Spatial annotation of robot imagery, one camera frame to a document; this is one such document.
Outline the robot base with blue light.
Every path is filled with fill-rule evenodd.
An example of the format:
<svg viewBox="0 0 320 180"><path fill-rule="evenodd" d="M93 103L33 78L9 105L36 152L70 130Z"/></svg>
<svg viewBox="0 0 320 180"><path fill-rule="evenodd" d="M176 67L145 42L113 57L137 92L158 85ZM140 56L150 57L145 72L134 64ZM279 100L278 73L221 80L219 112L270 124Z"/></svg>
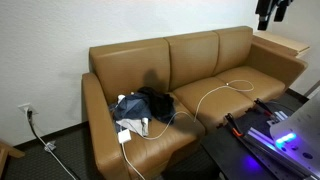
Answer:
<svg viewBox="0 0 320 180"><path fill-rule="evenodd" d="M250 128L244 138L302 179L320 180L320 98L313 96L286 120L269 128L271 137Z"/></svg>

